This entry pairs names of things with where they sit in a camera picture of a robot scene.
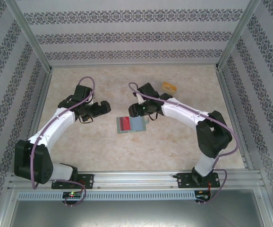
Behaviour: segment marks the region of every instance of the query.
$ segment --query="enclosure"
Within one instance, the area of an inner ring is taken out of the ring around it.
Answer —
[[[69,208],[71,190],[14,175],[14,149],[84,76],[111,112],[76,121],[52,149],[53,162],[94,175]],[[160,94],[171,83],[234,130],[240,147],[216,165],[228,178],[213,202],[196,204],[173,178],[201,156],[192,128],[159,115],[117,133],[137,102],[129,82]],[[0,0],[0,226],[273,226],[273,0]]]

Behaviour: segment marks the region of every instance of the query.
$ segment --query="striped wall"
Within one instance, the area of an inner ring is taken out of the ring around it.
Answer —
[[[249,0],[18,0],[52,66],[216,63]]]
[[[273,206],[273,0],[260,2],[222,71]]]
[[[14,145],[26,139],[46,72],[0,0],[0,205],[13,171]]]

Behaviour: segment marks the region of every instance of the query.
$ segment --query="marble floor surface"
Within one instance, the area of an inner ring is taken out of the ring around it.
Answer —
[[[206,66],[110,66],[54,69],[40,122],[42,127],[60,101],[73,94],[84,76],[95,80],[95,101],[107,100],[111,112],[91,124],[75,122],[54,145],[51,158],[78,167],[80,171],[181,170],[191,169],[201,155],[196,132],[170,117],[150,121],[147,130],[117,134],[116,117],[126,116],[137,102],[128,82],[150,82],[161,92],[163,81],[178,87],[179,101],[202,111],[217,110],[231,127],[229,115],[213,65]],[[82,85],[91,86],[86,79]],[[235,147],[233,140],[224,152]],[[219,168],[244,168],[240,152],[223,157]]]

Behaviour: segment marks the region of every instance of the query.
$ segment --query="black mounting bracket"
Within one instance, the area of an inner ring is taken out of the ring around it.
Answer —
[[[71,192],[63,192],[62,194],[62,202],[65,204],[66,199],[67,200],[66,204],[68,205],[76,204],[81,198],[82,198],[81,192],[75,192],[74,194],[72,194]]]
[[[194,191],[195,193],[195,197],[197,198],[196,199],[196,202],[207,202],[211,199],[211,191],[208,190],[208,191]]]
[[[92,189],[94,185],[93,174],[78,174],[76,182],[84,184],[86,189]],[[51,183],[52,189],[81,189],[81,186],[73,183],[64,183],[53,181]]]
[[[208,188],[209,183],[211,188],[219,188],[221,186],[217,173],[208,174],[203,177],[200,183],[196,183],[192,175],[192,173],[178,173],[173,177],[177,178],[179,188]]]

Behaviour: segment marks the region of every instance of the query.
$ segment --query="metal corner post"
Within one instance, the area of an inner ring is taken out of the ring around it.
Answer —
[[[216,69],[216,75],[217,75],[217,78],[218,78],[218,81],[219,81],[219,84],[221,87],[221,91],[222,91],[223,98],[225,100],[225,104],[228,109],[228,113],[229,113],[229,117],[231,119],[233,130],[235,131],[235,133],[237,134],[237,136],[240,139],[241,147],[239,149],[240,149],[242,155],[244,155],[248,169],[253,170],[254,168],[253,168],[253,165],[251,162],[251,158],[250,158],[249,152],[247,150],[246,143],[243,140],[242,132],[241,132],[240,126],[238,124],[238,119],[237,119],[236,113],[234,111],[233,102],[230,99],[229,91],[228,91],[228,88],[227,88],[226,83],[224,81],[224,76],[222,74],[222,71]]]
[[[53,70],[49,70],[46,73],[45,82],[44,82],[43,89],[42,89],[41,94],[40,94],[38,106],[37,106],[37,109],[36,109],[36,113],[35,113],[35,116],[34,116],[34,120],[33,120],[33,123],[32,123],[31,130],[30,130],[30,133],[29,133],[29,137],[35,135],[38,132],[38,127],[39,127],[39,124],[40,124],[40,120],[41,120],[42,112],[43,112],[43,109],[44,109],[46,96],[47,96],[47,93],[48,93],[48,88],[49,88],[50,83],[51,83],[52,72],[53,72]]]
[[[9,227],[14,215],[19,193],[14,190],[6,191],[0,210],[0,227]]]
[[[44,66],[45,71],[48,72],[51,69],[48,59],[45,56],[45,53],[42,50],[40,44],[38,43],[38,40],[34,35],[32,29],[30,28],[26,18],[24,17],[24,14],[22,13],[20,7],[18,6],[17,1],[5,0],[5,3],[8,6],[9,10],[11,11],[12,15],[14,16],[15,20],[17,21],[18,25],[20,26],[23,34],[27,38],[31,47],[33,48],[33,51],[36,53],[41,64]]]
[[[254,11],[256,10],[260,0],[250,0],[244,13],[242,14],[236,28],[234,29],[233,34],[231,35],[225,49],[222,52],[220,59],[217,62],[217,68],[222,69],[229,58],[235,44],[237,43],[238,39],[240,38],[241,34],[243,33],[244,29],[247,26],[248,21],[250,20],[251,16],[253,15]]]
[[[267,190],[264,188],[258,188],[253,190],[253,192],[256,198],[259,212],[264,222],[264,226],[273,227],[273,207],[271,205]]]

